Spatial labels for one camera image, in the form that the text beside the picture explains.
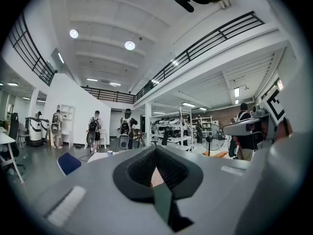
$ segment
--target blue chair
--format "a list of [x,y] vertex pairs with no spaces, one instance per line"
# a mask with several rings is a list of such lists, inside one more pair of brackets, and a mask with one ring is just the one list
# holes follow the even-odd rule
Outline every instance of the blue chair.
[[80,162],[79,159],[70,155],[68,152],[60,156],[57,162],[64,176],[69,175],[72,171],[76,170],[82,165],[82,162]]

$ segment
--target railing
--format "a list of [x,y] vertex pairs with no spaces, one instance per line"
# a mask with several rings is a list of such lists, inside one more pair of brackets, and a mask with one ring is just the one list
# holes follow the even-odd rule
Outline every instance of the railing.
[[96,89],[96,88],[91,88],[91,87],[84,87],[84,86],[82,86],[82,88],[100,100],[120,102],[120,103],[129,103],[129,104],[135,103],[134,101],[135,95],[133,94],[113,92],[113,91]]
[[54,72],[47,65],[31,38],[23,12],[12,26],[9,33],[9,40],[13,48],[31,70],[50,86]]
[[208,50],[232,37],[263,24],[264,22],[255,15],[254,11],[251,11],[213,30],[184,50],[175,59],[171,60],[169,64],[160,70],[159,73],[149,80],[149,82],[136,94],[135,100],[138,101],[164,79],[178,71],[190,61],[206,53]]

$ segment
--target white pillar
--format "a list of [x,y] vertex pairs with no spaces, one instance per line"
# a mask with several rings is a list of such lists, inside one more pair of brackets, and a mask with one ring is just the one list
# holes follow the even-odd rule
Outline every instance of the white pillar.
[[31,95],[29,109],[28,109],[28,116],[34,117],[37,112],[35,112],[37,98],[38,98],[39,89],[35,88],[33,94]]
[[146,130],[146,146],[151,145],[151,126],[150,126],[150,116],[151,116],[151,103],[145,103],[145,109],[146,109],[146,122],[145,122],[145,130]]

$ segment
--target gray floor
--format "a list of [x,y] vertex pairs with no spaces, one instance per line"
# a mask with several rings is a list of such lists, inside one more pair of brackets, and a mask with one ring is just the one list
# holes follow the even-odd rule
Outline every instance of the gray floor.
[[[107,146],[107,150],[118,150],[116,143],[117,138],[110,138],[110,146]],[[99,152],[107,152],[107,150],[101,147]],[[69,152],[74,157],[79,158],[82,165],[91,157],[89,147],[86,150],[84,147],[75,148],[75,146],[69,149],[66,145],[64,145],[63,149],[56,149],[47,145],[39,147],[26,146],[24,150],[20,148],[20,155],[16,158],[16,161],[26,167],[26,170],[19,167],[25,183],[21,184],[17,175],[8,173],[8,179],[20,197],[32,204],[42,192],[59,180],[62,180],[64,175],[58,167],[57,159],[65,152]]]

